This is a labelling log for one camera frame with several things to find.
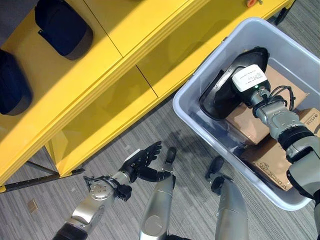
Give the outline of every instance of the sticker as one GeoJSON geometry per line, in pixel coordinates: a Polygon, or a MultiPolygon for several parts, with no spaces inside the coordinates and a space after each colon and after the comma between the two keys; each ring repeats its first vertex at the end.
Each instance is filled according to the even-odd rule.
{"type": "Polygon", "coordinates": [[[265,73],[256,64],[245,67],[232,77],[233,83],[240,92],[244,92],[267,80],[265,73]]]}

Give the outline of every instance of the black bag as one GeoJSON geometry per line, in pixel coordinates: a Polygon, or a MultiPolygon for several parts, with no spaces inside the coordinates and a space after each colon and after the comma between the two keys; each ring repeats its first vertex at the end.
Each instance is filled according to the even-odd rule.
{"type": "Polygon", "coordinates": [[[18,115],[32,101],[32,93],[15,58],[0,49],[0,113],[18,115]]]}
{"type": "Polygon", "coordinates": [[[82,57],[93,41],[93,31],[64,0],[40,0],[35,11],[38,32],[60,55],[69,60],[82,57]]]}

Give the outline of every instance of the black cable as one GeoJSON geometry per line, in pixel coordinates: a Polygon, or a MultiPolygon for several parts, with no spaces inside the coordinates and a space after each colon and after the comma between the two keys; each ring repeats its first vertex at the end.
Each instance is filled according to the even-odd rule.
{"type": "MultiPolygon", "coordinates": [[[[292,88],[290,86],[285,86],[285,85],[281,85],[281,86],[277,86],[269,95],[267,102],[270,103],[272,102],[276,96],[278,96],[281,92],[283,92],[284,90],[288,89],[289,91],[289,97],[290,97],[290,104],[289,104],[289,111],[292,111],[294,109],[295,106],[295,96],[294,93],[292,91],[292,88]]],[[[285,106],[287,106],[288,102],[284,99],[282,99],[282,101],[284,102],[285,106]]]]}

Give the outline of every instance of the brown cardboard box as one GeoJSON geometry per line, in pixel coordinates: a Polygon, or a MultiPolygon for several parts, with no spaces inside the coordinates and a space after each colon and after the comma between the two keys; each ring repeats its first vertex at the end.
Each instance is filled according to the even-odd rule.
{"type": "MultiPolygon", "coordinates": [[[[306,93],[269,65],[266,68],[265,75],[271,84],[271,89],[280,85],[291,86],[295,96],[295,107],[307,97],[306,93]]],[[[290,97],[288,90],[283,91],[280,95],[289,102],[290,97]]],[[[252,114],[252,109],[247,108],[243,103],[238,106],[226,120],[250,140],[249,144],[258,144],[269,133],[269,128],[265,126],[260,119],[255,118],[252,114]]]]}
{"type": "MultiPolygon", "coordinates": [[[[310,131],[320,137],[320,111],[315,108],[306,109],[299,113],[299,118],[310,131]]],[[[245,151],[241,157],[281,189],[288,191],[292,188],[287,178],[291,163],[287,161],[286,152],[281,145],[273,138],[267,137],[258,146],[245,151]]]]}

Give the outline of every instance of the plastic bin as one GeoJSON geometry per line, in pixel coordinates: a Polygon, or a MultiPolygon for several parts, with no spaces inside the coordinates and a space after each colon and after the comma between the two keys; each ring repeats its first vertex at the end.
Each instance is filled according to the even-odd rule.
{"type": "Polygon", "coordinates": [[[199,97],[219,70],[225,70],[237,55],[257,46],[268,49],[270,53],[268,64],[271,67],[306,93],[310,93],[297,109],[319,109],[319,59],[276,27],[257,17],[248,18],[240,23],[203,61],[189,81],[174,96],[173,108],[186,124],[272,203],[281,209],[295,211],[303,208],[310,199],[301,196],[295,188],[286,192],[264,183],[237,156],[237,149],[245,144],[244,137],[226,121],[214,121],[207,117],[198,103],[199,97]]]}

